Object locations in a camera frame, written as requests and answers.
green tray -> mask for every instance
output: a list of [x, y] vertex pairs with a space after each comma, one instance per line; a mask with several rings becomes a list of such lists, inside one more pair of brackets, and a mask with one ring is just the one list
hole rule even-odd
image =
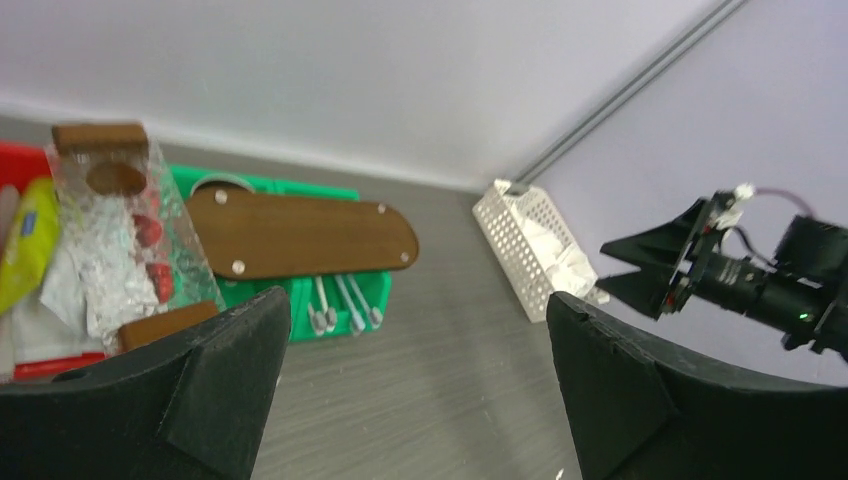
[[[174, 175], [174, 180], [180, 191], [180, 195], [182, 195], [184, 199], [190, 196], [192, 188], [201, 180], [220, 175], [232, 175], [247, 182], [256, 192], [259, 193], [336, 198], [351, 201], [359, 200], [359, 194], [356, 190], [289, 182], [286, 180], [272, 180], [252, 175], [231, 174], [228, 172], [181, 165], [172, 165], [171, 172]], [[360, 290], [362, 290], [362, 295], [365, 297], [368, 305], [379, 308], [380, 312], [385, 314], [386, 304], [388, 303], [389, 292], [391, 291], [392, 286], [392, 279], [389, 272], [360, 272], [355, 274], [354, 278], [356, 279]], [[330, 337], [350, 335], [352, 333], [350, 328], [351, 313], [339, 293], [335, 280], [328, 276], [324, 277], [323, 283], [327, 294], [327, 302], [329, 306], [336, 309], [338, 315], [338, 325], [335, 330], [327, 332], [323, 336]], [[314, 286], [313, 278], [294, 277], [261, 281], [232, 281], [218, 279], [218, 286], [221, 288], [221, 295], [224, 297], [227, 307], [238, 305], [255, 294], [274, 285], [281, 285], [285, 288], [291, 300], [292, 333], [290, 341], [297, 342], [318, 338], [312, 329], [308, 313], [309, 304], [312, 304], [316, 310], [321, 308], [321, 303], [317, 290]], [[367, 321], [367, 312], [364, 312], [361, 309], [352, 290], [351, 296], [357, 309], [360, 311], [360, 314], [362, 314], [363, 318], [366, 319], [365, 332], [372, 331], [373, 328]]]

red container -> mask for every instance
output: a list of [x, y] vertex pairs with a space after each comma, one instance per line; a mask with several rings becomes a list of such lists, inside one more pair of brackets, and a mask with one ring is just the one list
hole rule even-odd
[[[23, 194], [29, 182], [50, 174], [50, 165], [44, 149], [29, 145], [0, 142], [0, 186], [14, 185]], [[101, 352], [84, 353], [79, 357], [57, 358], [38, 363], [15, 366], [15, 380], [58, 375], [62, 372], [84, 367], [103, 360]]]
[[0, 185], [12, 184], [21, 194], [37, 177], [50, 176], [44, 149], [0, 142]]

yellow package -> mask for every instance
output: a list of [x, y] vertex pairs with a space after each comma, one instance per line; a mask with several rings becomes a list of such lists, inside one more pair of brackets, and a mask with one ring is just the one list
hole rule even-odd
[[41, 284], [59, 241], [59, 204], [53, 179], [30, 182], [21, 196], [0, 261], [0, 314]]

white plastic basket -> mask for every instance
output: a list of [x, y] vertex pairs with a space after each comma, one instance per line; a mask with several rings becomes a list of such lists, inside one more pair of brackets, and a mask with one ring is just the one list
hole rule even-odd
[[[508, 181], [495, 180], [474, 206], [473, 213], [528, 318], [533, 323], [544, 322], [548, 297], [554, 292], [554, 286], [522, 233], [520, 220], [532, 220], [553, 232], [565, 248], [578, 250], [585, 259], [553, 201], [541, 188], [513, 187]], [[583, 261], [585, 264], [581, 267], [591, 270], [588, 260]], [[601, 304], [609, 301], [609, 295], [592, 287], [583, 299]]]

wooden tray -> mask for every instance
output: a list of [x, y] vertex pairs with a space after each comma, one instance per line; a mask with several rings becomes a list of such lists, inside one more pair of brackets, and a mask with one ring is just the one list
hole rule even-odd
[[198, 190], [186, 206], [216, 275], [233, 280], [401, 270], [418, 238], [388, 205]]

